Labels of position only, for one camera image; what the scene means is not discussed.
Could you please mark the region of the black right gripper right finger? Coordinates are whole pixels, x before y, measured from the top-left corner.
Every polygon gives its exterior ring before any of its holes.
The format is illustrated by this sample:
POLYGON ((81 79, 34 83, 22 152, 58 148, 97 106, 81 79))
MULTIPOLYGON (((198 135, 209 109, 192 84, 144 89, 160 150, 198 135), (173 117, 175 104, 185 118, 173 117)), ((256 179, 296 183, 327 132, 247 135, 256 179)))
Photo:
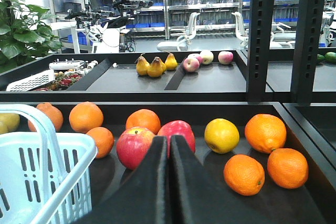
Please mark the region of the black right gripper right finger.
POLYGON ((306 189, 241 196, 216 181, 182 136, 170 143, 173 223, 325 223, 306 189))

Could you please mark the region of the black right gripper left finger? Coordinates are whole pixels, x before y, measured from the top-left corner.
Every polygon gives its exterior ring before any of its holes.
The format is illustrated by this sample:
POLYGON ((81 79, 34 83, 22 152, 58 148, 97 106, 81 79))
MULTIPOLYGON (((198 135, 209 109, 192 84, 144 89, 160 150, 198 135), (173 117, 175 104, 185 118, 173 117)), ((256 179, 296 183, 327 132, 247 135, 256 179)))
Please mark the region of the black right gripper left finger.
POLYGON ((166 169, 167 139, 156 136, 121 187, 75 223, 167 223, 166 169))

